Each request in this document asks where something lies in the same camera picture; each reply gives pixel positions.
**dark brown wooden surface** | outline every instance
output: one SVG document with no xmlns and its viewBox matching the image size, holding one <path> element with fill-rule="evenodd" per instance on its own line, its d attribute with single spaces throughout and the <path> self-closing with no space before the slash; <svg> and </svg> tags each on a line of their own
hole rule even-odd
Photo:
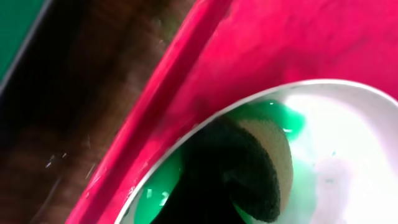
<svg viewBox="0 0 398 224">
<path fill-rule="evenodd" d="M 55 9 L 7 95 L 0 223 L 66 220 L 193 1 Z"/>
</svg>

